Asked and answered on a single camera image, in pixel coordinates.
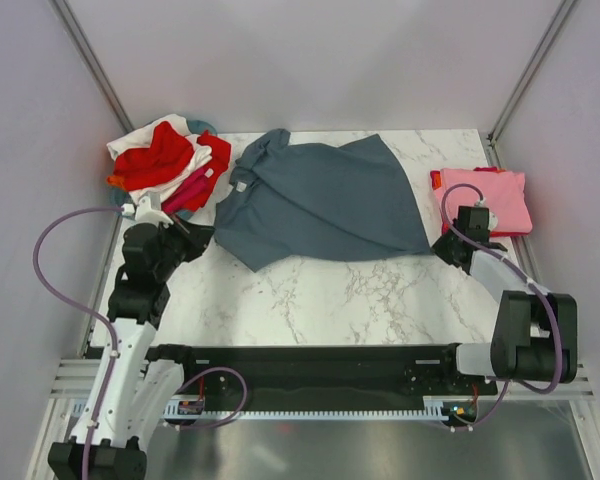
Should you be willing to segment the grey-blue t shirt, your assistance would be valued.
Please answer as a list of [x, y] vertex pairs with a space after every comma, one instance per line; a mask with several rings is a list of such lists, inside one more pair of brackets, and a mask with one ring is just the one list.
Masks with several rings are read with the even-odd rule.
[[249, 144], [216, 206], [215, 240], [256, 272], [291, 256], [375, 261], [430, 251], [408, 177], [377, 134], [342, 146]]

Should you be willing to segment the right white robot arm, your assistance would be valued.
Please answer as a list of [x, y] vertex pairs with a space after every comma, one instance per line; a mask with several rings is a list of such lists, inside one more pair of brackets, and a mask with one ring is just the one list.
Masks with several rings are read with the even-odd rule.
[[463, 270], [498, 302], [492, 339], [464, 343], [455, 359], [438, 368], [447, 392], [463, 392], [474, 375], [511, 380], [532, 391], [551, 391], [572, 382], [578, 371], [577, 303], [531, 279], [490, 240], [490, 211], [461, 206], [433, 253]]

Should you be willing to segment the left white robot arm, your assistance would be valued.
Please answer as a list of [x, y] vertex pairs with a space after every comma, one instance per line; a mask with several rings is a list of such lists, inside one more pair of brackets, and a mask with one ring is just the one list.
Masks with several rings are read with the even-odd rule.
[[48, 464], [58, 479], [142, 479], [147, 447], [166, 404], [199, 382], [184, 359], [146, 355], [170, 299], [176, 269], [201, 255], [214, 229], [189, 223], [138, 223], [123, 235], [124, 262], [108, 300], [104, 347], [93, 387], [68, 440], [52, 444]]

